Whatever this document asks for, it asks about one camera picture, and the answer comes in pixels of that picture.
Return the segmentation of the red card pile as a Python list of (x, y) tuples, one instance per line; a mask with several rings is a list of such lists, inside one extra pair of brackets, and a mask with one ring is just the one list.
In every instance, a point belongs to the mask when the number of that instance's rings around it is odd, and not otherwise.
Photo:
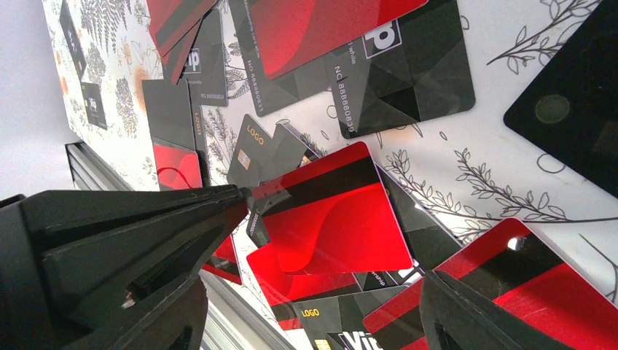
[(363, 141), (261, 184), (252, 195), (286, 274), (395, 271), (413, 265)]

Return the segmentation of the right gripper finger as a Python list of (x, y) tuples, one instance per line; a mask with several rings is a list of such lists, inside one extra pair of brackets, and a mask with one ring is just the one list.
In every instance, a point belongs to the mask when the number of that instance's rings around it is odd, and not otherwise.
[(445, 272), (428, 272), (419, 307), (430, 349), (569, 349)]

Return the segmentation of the black card apart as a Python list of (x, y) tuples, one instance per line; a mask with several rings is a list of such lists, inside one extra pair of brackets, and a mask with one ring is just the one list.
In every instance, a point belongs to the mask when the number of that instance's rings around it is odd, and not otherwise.
[(504, 115), (504, 124), (617, 195), (617, 2), (601, 1)]

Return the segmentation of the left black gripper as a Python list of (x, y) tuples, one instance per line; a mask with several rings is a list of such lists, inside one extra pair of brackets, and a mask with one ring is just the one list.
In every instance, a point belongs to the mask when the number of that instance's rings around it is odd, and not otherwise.
[[(208, 310), (199, 270), (246, 213), (230, 184), (2, 200), (1, 348), (198, 349)], [(31, 240), (51, 249), (42, 267), (60, 314), (88, 331), (78, 340), (50, 313)]]

